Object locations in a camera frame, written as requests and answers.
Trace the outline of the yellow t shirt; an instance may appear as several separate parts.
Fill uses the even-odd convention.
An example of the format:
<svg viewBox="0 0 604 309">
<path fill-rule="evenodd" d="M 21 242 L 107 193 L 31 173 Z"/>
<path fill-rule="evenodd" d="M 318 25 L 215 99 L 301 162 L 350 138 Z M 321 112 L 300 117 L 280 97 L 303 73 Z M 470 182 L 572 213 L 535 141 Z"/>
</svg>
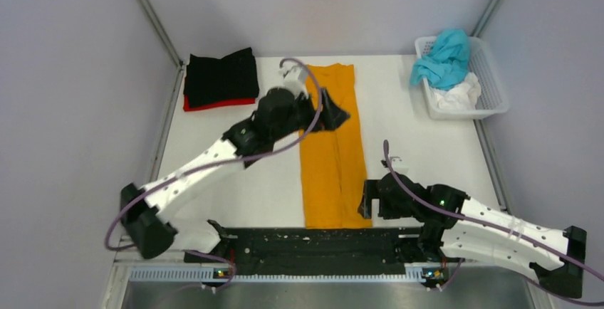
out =
<svg viewBox="0 0 604 309">
<path fill-rule="evenodd" d="M 358 213 L 368 178 L 355 94 L 353 65 L 310 66 L 320 86 L 350 119 L 333 132 L 307 136 L 300 144 L 303 212 L 307 229 L 365 229 Z"/>
</svg>

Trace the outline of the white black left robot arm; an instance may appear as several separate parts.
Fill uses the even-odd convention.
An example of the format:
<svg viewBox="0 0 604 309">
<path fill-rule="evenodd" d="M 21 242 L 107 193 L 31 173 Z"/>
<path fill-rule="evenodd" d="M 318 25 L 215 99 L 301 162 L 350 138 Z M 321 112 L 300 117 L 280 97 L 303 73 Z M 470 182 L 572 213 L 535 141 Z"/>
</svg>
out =
<svg viewBox="0 0 604 309">
<path fill-rule="evenodd" d="M 326 86 L 317 93 L 270 89 L 250 116 L 232 125 L 190 162 L 142 187 L 120 194 L 120 223 L 143 259 L 170 248 L 194 250 L 210 261 L 228 253 L 209 216 L 195 223 L 179 213 L 207 188 L 263 160 L 273 160 L 276 143 L 295 135 L 306 229 L 365 229 L 371 221 L 357 212 L 367 177 L 358 101 L 351 86 Z"/>
</svg>

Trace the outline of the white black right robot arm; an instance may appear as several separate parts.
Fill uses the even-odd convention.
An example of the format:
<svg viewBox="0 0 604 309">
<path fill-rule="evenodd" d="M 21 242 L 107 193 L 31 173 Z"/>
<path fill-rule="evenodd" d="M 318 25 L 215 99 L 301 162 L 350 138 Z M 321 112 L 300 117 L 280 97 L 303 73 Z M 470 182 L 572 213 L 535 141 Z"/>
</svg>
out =
<svg viewBox="0 0 604 309">
<path fill-rule="evenodd" d="M 463 258 L 508 269 L 564 298 L 583 295 L 587 233 L 569 226 L 547 229 L 492 209 L 445 184 L 422 186 L 403 174 L 369 179 L 363 203 L 376 199 L 384 220 L 413 218 L 421 223 L 417 250 L 428 261 Z"/>
</svg>

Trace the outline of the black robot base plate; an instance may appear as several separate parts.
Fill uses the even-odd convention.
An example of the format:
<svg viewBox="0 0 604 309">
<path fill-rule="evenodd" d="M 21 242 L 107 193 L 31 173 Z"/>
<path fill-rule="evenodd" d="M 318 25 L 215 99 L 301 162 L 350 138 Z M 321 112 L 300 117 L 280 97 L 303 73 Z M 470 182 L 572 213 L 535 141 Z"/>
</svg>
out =
<svg viewBox="0 0 604 309">
<path fill-rule="evenodd" d="M 239 276 L 402 275 L 409 263 L 451 265 L 454 258 L 426 256 L 418 228 L 226 228 L 211 255 L 233 262 Z"/>
</svg>

